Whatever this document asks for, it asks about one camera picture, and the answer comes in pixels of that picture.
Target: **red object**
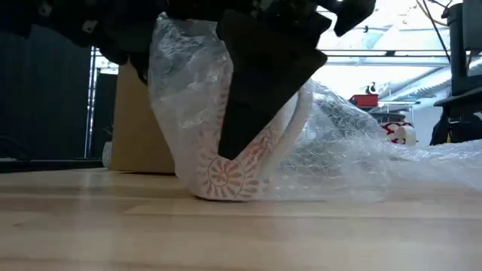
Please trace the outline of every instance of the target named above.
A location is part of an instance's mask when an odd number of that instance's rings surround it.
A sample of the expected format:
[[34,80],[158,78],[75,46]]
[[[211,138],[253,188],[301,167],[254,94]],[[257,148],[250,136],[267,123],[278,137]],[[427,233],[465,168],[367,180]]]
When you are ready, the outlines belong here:
[[377,107],[378,94],[353,95],[349,101],[359,108]]

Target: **white mug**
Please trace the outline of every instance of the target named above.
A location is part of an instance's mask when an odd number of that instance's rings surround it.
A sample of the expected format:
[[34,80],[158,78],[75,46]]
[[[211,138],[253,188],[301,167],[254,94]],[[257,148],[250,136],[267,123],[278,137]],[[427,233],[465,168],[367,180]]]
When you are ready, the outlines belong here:
[[216,124],[199,132],[197,185],[194,192],[196,196],[210,200],[260,199],[270,189],[270,174],[291,150],[303,130],[310,114],[313,94],[307,87],[302,87],[297,92],[296,108],[286,129],[282,130],[287,109],[285,106],[232,161],[218,155],[227,94],[226,87],[221,91]]

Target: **bubble wrap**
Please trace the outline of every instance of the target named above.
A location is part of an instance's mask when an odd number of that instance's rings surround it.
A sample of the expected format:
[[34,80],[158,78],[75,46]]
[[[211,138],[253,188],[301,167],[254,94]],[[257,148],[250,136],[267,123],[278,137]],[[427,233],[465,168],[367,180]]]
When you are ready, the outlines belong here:
[[[176,174],[193,193],[196,136],[218,117],[220,89],[229,85],[232,70],[215,23],[159,18],[151,45],[149,93]],[[427,148],[394,145],[375,119],[326,87],[308,81],[303,88],[313,92],[308,120],[294,147],[270,173],[270,189],[257,199],[377,201],[393,184],[427,181],[482,190],[481,141]],[[295,100],[279,113],[285,123]]]

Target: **wooden table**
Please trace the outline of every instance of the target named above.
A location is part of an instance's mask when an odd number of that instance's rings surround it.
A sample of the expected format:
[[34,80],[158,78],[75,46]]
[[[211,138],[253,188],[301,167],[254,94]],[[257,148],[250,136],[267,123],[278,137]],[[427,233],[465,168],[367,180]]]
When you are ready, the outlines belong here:
[[380,203],[194,199],[171,177],[0,175],[0,270],[482,269],[482,195],[393,189]]

